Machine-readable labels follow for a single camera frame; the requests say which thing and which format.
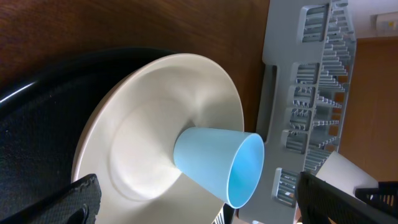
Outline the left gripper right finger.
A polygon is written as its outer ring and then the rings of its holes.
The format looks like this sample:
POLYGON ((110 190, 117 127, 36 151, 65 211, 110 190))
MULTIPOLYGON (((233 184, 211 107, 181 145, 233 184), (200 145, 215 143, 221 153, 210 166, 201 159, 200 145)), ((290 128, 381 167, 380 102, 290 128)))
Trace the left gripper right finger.
POLYGON ((303 224, 397 224, 397 218, 392 215, 308 172, 299 173, 295 198, 303 224))

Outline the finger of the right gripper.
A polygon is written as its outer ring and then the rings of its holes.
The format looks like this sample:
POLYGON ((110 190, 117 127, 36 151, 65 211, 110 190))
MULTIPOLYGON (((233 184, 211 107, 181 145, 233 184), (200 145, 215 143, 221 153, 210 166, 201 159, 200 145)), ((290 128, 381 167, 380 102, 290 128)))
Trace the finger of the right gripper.
POLYGON ((373 208, 397 218, 397 191, 397 181, 378 182, 378 187, 356 189, 354 195, 373 208))

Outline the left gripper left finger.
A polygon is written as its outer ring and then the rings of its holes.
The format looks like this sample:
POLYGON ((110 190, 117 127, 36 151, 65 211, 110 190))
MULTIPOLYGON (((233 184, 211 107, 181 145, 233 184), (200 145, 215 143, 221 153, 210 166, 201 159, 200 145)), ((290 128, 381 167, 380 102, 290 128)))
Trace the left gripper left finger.
POLYGON ((1 224, 77 223, 96 221, 101 188, 96 174, 88 174, 43 200, 1 220, 1 224))

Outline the cream cup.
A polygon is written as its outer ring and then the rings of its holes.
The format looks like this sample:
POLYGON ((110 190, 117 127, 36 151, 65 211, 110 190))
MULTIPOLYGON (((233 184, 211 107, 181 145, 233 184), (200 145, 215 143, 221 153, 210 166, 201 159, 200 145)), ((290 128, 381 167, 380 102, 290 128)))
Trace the cream cup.
POLYGON ((356 189, 378 188, 378 181, 337 152, 332 152, 316 177, 355 197, 356 189))

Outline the large beige plate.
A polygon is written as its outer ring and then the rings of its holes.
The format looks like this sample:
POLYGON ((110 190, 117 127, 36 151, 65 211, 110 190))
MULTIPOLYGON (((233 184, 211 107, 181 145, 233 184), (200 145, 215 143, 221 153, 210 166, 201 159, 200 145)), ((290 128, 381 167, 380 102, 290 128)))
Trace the large beige plate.
POLYGON ((194 126, 244 129, 238 91, 216 62, 173 54, 118 82, 87 121, 72 165, 72 180, 98 178, 96 223, 213 223, 223 202, 173 160, 176 139, 194 126))

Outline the light blue cup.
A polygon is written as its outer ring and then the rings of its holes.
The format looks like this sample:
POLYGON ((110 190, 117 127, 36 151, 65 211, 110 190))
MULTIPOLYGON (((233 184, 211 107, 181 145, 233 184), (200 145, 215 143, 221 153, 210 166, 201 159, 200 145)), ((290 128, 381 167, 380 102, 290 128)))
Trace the light blue cup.
POLYGON ((176 140, 174 163, 186 176, 232 208, 254 194, 264 166, 260 135, 214 128, 188 128, 176 140))

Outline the grey dishwasher rack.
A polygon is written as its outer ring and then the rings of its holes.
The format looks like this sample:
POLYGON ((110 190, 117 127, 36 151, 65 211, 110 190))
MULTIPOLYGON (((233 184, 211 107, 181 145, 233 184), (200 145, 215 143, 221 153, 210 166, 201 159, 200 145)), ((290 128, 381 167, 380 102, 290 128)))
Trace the grey dishwasher rack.
POLYGON ((340 144, 356 39, 346 0, 271 1, 256 131, 264 139, 261 179, 238 217, 293 223, 299 173, 316 174, 340 144))

